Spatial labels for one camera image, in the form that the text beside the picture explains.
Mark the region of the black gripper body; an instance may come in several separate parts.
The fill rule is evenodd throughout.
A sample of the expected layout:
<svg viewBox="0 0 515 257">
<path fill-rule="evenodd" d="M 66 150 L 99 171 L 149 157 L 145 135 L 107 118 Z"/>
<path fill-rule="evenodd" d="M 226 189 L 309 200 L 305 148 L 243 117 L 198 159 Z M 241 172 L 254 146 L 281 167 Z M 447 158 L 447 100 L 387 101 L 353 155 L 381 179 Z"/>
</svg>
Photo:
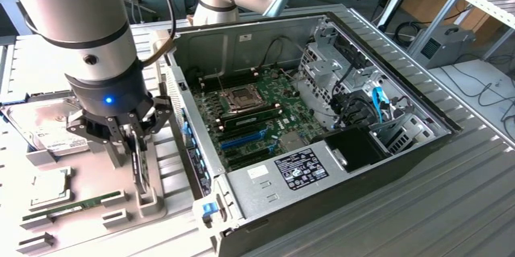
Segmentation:
<svg viewBox="0 0 515 257">
<path fill-rule="evenodd" d="M 142 61 L 137 59 L 129 69 L 118 76 L 99 81 L 81 80 L 67 75 L 74 94 L 82 105 L 94 115 L 117 116 L 131 113 L 134 123 L 135 110 L 143 100 L 151 97 L 143 78 Z"/>
</svg>

